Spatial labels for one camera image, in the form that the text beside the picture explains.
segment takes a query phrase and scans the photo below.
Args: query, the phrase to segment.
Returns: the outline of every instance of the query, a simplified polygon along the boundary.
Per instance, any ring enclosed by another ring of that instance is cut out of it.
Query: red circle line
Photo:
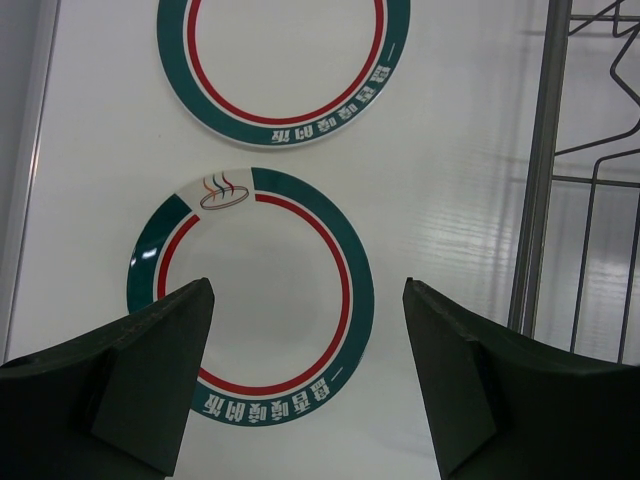
[[[376,29],[375,34],[373,36],[373,44],[371,45],[371,51],[369,52],[369,56],[367,57],[367,61],[365,62],[362,70],[356,77],[356,79],[347,87],[347,89],[340,94],[339,97],[321,107],[317,110],[314,110],[310,113],[305,113],[303,115],[298,115],[296,117],[287,117],[287,118],[271,118],[271,117],[262,117],[260,115],[254,115],[249,112],[245,112],[244,110],[236,107],[232,103],[228,102],[218,91],[215,89],[213,84],[209,81],[206,74],[204,73],[204,69],[202,68],[202,64],[200,63],[200,58],[198,57],[198,49],[196,45],[196,19],[198,17],[198,10],[200,9],[200,3],[202,0],[193,0],[191,2],[191,8],[189,9],[189,14],[187,18],[187,50],[189,58],[191,59],[191,65],[193,66],[193,70],[195,71],[196,77],[200,81],[200,84],[204,87],[206,92],[224,109],[233,113],[234,115],[248,120],[250,122],[262,123],[266,125],[289,125],[294,123],[303,123],[314,118],[317,118],[325,113],[330,112],[342,102],[347,100],[354,91],[360,86],[363,80],[366,78],[367,74],[373,67],[374,62],[378,56],[378,51],[380,50],[380,46],[382,45],[382,36],[384,33],[384,0],[373,0],[373,3],[376,8]]]
[[[340,274],[340,284],[342,287],[342,306],[340,309],[340,321],[338,322],[336,333],[333,335],[331,343],[322,354],[322,356],[310,368],[302,372],[300,375],[292,378],[291,380],[283,383],[278,383],[276,385],[249,387],[245,385],[239,385],[237,383],[227,382],[226,380],[223,380],[220,377],[217,377],[208,372],[204,368],[200,368],[200,378],[222,390],[238,395],[267,396],[283,393],[288,390],[292,390],[299,385],[302,385],[303,383],[313,378],[318,372],[320,372],[320,370],[322,370],[322,368],[329,362],[329,360],[331,360],[331,357],[333,357],[335,352],[338,350],[340,341],[342,340],[342,337],[345,335],[345,332],[347,330],[347,325],[349,323],[349,312],[351,309],[351,290],[349,288],[349,275],[347,273],[347,266],[345,264],[344,258],[340,254],[340,249],[334,241],[333,237],[329,234],[328,230],[322,223],[320,223],[313,215],[309,214],[309,212],[307,212],[306,210],[285,199],[256,193],[256,201],[286,208],[287,210],[301,217],[309,225],[311,225],[311,227],[313,227],[313,229],[318,232],[318,234],[322,237],[322,239],[329,247],[329,250],[333,255],[333,259],[338,266],[338,273]],[[182,226],[178,229],[176,234],[169,242],[166,252],[160,262],[157,286],[158,299],[166,295],[167,274],[169,272],[169,265],[171,263],[173,254],[178,247],[178,244],[180,243],[180,241],[182,241],[187,232],[196,223],[198,223],[199,220],[200,218],[194,214],[184,224],[182,224]]]

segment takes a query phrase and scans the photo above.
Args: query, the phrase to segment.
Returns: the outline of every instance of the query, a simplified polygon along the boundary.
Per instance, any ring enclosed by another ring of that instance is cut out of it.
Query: white chinese character
[[[371,75],[371,81],[382,83],[389,77],[390,73],[391,73],[391,69],[389,67],[383,67],[382,65],[378,65],[375,71],[373,72],[373,75]]]
[[[367,103],[369,100],[373,98],[373,95],[376,93],[374,88],[364,87],[360,90],[360,93],[356,95],[356,100],[360,100],[362,103]]]
[[[291,130],[274,130],[271,143],[289,143],[289,132]]]
[[[263,407],[259,403],[252,403],[249,408],[249,422],[258,423],[267,419],[267,407]]]
[[[329,396],[329,387],[325,383],[324,378],[321,378],[311,385],[311,391],[313,392],[315,399],[319,402]]]
[[[209,400],[204,404],[205,412],[209,415],[218,416],[222,410],[224,404],[224,398],[220,398],[217,395],[209,395]]]
[[[240,402],[236,402],[236,405],[233,404],[234,402],[229,401],[227,403],[227,413],[225,413],[225,418],[227,420],[230,420],[232,422],[239,422],[240,420],[242,420],[242,417],[244,416],[244,403],[240,403]]]
[[[323,118],[318,122],[318,130],[324,133],[331,130],[337,124],[338,122],[336,122],[336,119],[333,117]]]
[[[307,392],[305,391],[295,394],[292,397],[292,400],[293,400],[293,409],[298,414],[304,412],[305,410],[309,410],[309,408],[311,408],[309,405],[309,397],[307,397]]]
[[[349,120],[357,111],[358,107],[356,107],[353,103],[350,103],[349,105],[346,105],[338,110],[338,115],[340,115],[340,118],[343,120]]]
[[[271,402],[271,418],[276,422],[282,420],[282,417],[289,416],[289,404],[280,400]]]
[[[313,125],[305,125],[303,128],[296,128],[296,140],[304,140],[313,137]]]

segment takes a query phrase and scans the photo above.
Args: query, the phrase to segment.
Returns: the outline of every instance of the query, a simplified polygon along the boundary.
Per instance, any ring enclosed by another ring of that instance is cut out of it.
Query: round plate
[[[328,135],[386,85],[410,0],[160,0],[160,58],[212,130],[282,147]]]
[[[312,186],[251,168],[169,197],[131,256],[129,311],[202,276],[216,306],[193,410],[233,425],[284,423],[324,405],[355,371],[373,323],[369,262]]]

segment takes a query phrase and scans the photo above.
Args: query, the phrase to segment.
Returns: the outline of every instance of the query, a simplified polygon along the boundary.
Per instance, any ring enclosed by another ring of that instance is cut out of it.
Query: plate center
[[[371,52],[373,0],[202,0],[196,50],[217,92],[253,115],[285,118],[339,97]]]
[[[203,216],[174,254],[167,291],[208,277],[216,303],[203,368],[268,386],[303,373],[327,349],[339,322],[340,278],[326,243],[302,218],[246,205]]]

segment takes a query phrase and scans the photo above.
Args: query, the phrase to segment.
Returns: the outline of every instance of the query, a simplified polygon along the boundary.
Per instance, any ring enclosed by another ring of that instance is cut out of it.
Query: wire rack
[[[528,337],[533,337],[552,185],[554,182],[588,184],[590,185],[589,202],[570,343],[570,351],[575,351],[581,307],[585,300],[585,277],[596,191],[599,186],[638,190],[638,204],[629,258],[624,312],[621,319],[622,329],[618,344],[617,358],[619,363],[622,362],[624,356],[638,241],[640,238],[640,183],[603,179],[599,176],[599,173],[603,165],[615,159],[639,154],[640,148],[619,151],[597,159],[593,164],[591,177],[554,175],[553,167],[555,158],[559,156],[605,144],[614,144],[632,137],[640,131],[640,96],[618,74],[620,62],[627,55],[631,45],[640,34],[640,16],[623,15],[621,13],[623,3],[625,3],[625,0],[617,0],[596,14],[584,15],[572,12],[571,0],[550,0],[549,2],[531,158],[508,322],[508,326],[512,330]],[[630,101],[638,106],[639,119],[627,131],[556,151],[567,44],[571,36],[589,28],[590,25],[596,22],[611,23],[611,36],[614,38],[626,38],[622,48],[612,60],[609,74],[613,81],[628,95]]]

